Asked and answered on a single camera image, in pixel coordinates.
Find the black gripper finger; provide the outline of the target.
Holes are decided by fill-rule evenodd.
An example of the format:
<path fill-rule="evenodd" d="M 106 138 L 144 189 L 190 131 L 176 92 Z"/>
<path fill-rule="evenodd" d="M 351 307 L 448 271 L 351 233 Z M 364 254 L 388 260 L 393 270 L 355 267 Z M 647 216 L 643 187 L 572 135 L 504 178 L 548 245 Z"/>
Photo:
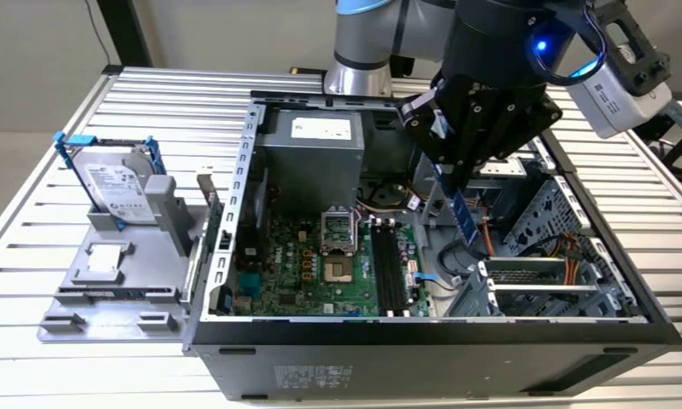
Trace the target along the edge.
<path fill-rule="evenodd" d="M 562 117 L 544 90 L 476 90 L 468 93 L 467 170 L 506 158 Z"/>
<path fill-rule="evenodd" d="M 400 101 L 400 121 L 417 148 L 440 167 L 440 184 L 463 188 L 467 170 L 467 113 L 472 80 L 467 76 L 436 78 L 423 94 Z"/>

